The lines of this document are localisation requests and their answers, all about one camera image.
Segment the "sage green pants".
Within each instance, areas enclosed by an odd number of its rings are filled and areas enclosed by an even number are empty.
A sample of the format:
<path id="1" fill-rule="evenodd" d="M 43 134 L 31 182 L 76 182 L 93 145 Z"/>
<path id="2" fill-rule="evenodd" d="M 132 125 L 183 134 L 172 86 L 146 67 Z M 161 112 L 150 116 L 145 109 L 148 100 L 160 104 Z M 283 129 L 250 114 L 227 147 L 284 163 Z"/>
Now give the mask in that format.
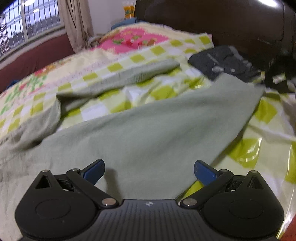
<path id="1" fill-rule="evenodd" d="M 208 87 L 156 100 L 59 130 L 61 116 L 109 90 L 178 70 L 175 59 L 119 72 L 57 94 L 50 108 L 1 139 L 1 239 L 18 240 L 16 206 L 43 169 L 55 172 L 102 159 L 101 188 L 118 199 L 175 198 L 194 181 L 193 164 L 211 164 L 238 136 L 264 88 L 229 74 Z"/>

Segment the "green checkered bed sheet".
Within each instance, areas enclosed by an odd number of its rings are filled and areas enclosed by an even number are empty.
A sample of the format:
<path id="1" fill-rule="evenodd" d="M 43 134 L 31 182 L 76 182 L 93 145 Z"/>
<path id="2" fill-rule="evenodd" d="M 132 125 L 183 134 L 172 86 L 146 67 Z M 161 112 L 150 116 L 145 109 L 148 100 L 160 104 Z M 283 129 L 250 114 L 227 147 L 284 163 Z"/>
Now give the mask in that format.
<path id="1" fill-rule="evenodd" d="M 295 217 L 295 95 L 188 63 L 213 47 L 207 34 L 152 24 L 119 29 L 161 41 L 123 54 L 86 50 L 1 94 L 1 240 L 18 240 L 14 212 L 36 175 L 102 159 L 98 187 L 118 199 L 186 197 L 203 160 L 235 174 L 259 171 Z"/>

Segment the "dark folded garment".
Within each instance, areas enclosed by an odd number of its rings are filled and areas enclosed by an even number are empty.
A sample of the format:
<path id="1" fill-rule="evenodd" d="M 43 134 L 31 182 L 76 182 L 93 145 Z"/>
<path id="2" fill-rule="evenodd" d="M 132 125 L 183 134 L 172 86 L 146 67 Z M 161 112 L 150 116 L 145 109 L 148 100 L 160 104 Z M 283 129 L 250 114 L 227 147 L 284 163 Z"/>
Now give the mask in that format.
<path id="1" fill-rule="evenodd" d="M 250 82 L 261 75 L 233 46 L 223 45 L 203 50 L 193 54 L 188 63 L 210 80 L 215 80 L 221 73 L 233 75 L 243 82 Z"/>

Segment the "dark red window seat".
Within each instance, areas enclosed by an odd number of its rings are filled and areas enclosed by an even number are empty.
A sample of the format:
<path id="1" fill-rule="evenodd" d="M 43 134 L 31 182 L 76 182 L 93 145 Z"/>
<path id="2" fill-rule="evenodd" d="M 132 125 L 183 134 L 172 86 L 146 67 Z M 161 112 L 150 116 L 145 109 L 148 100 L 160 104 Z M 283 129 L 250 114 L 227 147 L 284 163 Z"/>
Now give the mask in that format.
<path id="1" fill-rule="evenodd" d="M 66 34 L 52 38 L 21 54 L 16 60 L 1 67 L 1 92 L 16 80 L 41 70 L 47 65 L 74 54 Z"/>

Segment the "beige curtain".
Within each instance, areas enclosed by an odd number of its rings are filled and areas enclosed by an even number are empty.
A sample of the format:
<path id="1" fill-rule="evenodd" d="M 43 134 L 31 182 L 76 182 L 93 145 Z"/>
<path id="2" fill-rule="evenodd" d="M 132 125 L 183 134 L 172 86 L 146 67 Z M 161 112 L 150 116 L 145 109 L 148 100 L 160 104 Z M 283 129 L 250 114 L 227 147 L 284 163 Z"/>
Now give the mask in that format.
<path id="1" fill-rule="evenodd" d="M 88 1 L 60 0 L 59 13 L 75 53 L 87 48 L 89 38 L 93 36 L 93 27 Z"/>

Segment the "dark wooden headboard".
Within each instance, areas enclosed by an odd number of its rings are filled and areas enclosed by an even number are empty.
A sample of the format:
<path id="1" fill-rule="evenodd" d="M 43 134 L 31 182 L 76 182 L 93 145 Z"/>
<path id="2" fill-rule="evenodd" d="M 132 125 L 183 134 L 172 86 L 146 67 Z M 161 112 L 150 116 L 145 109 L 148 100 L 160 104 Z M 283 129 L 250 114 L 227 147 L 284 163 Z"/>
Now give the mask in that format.
<path id="1" fill-rule="evenodd" d="M 284 1 L 137 1 L 135 16 L 176 30 L 212 35 L 253 64 L 295 58 L 295 10 Z"/>

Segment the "blue cloth on bed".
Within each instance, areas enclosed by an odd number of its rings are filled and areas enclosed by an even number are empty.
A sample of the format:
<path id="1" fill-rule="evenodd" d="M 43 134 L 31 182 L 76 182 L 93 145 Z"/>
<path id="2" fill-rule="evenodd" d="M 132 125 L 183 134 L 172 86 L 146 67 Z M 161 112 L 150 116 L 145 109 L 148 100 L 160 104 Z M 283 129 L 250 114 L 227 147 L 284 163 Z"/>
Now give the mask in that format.
<path id="1" fill-rule="evenodd" d="M 115 28 L 121 27 L 121 26 L 128 26 L 131 24 L 135 24 L 138 22 L 137 18 L 130 18 L 130 19 L 126 19 L 124 21 L 121 21 L 119 23 L 115 23 L 112 27 L 111 30 L 114 30 Z"/>

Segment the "barred window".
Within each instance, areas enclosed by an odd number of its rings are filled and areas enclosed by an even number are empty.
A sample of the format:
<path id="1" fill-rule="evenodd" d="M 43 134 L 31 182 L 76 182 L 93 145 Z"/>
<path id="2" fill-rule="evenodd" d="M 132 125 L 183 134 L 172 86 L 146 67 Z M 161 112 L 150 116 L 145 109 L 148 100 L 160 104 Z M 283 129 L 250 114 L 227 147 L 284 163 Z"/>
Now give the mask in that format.
<path id="1" fill-rule="evenodd" d="M 1 57 L 62 27 L 58 1 L 13 1 L 1 11 Z"/>

